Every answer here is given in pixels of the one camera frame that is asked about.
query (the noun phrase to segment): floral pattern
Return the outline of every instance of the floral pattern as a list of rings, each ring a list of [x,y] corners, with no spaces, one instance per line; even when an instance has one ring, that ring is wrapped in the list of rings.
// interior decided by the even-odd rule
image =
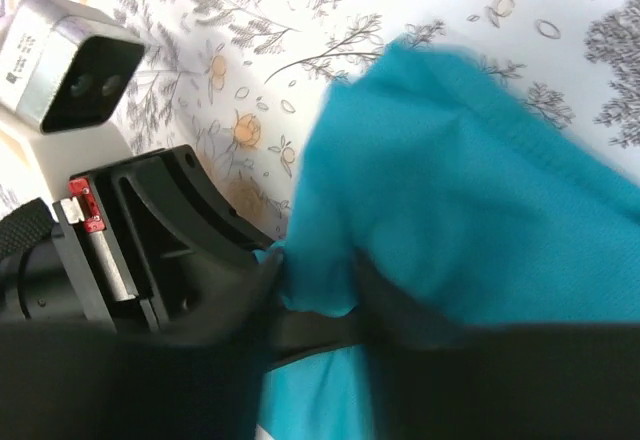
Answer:
[[[148,45],[113,119],[132,150],[190,143],[274,238],[328,83],[353,81],[396,38],[473,52],[541,121],[640,181],[640,0],[74,1]],[[0,0],[0,16],[18,2]],[[14,170],[0,168],[0,215],[32,194]]]

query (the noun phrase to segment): camera lens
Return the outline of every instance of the camera lens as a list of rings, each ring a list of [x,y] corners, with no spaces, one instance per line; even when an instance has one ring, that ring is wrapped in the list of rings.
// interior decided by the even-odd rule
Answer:
[[[71,96],[80,97],[87,93],[93,84],[93,77],[88,73],[84,73],[76,78],[75,82],[71,84]]]
[[[120,75],[113,75],[104,82],[102,86],[102,96],[108,97],[109,95],[113,95],[120,88],[120,84],[122,83],[122,78]]]

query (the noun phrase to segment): camera housing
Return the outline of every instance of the camera housing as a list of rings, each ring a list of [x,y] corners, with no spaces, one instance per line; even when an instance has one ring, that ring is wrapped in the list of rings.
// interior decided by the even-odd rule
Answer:
[[[42,134],[101,125],[145,46],[103,12],[22,0],[0,49],[0,103]]]

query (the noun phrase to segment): turquoise towel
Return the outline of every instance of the turquoise towel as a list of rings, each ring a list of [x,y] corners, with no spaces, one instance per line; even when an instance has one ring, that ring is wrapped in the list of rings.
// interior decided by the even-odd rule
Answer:
[[[472,61],[396,43],[330,89],[285,241],[285,300],[347,313],[359,248],[467,324],[637,322],[639,220],[638,188]],[[262,425],[276,440],[369,438],[360,369],[356,348],[273,372]]]

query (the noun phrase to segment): black camera face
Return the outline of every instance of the black camera face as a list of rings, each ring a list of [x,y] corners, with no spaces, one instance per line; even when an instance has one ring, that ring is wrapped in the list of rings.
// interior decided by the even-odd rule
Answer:
[[[86,40],[42,121],[42,132],[95,127],[109,120],[143,55],[140,44],[105,37]]]

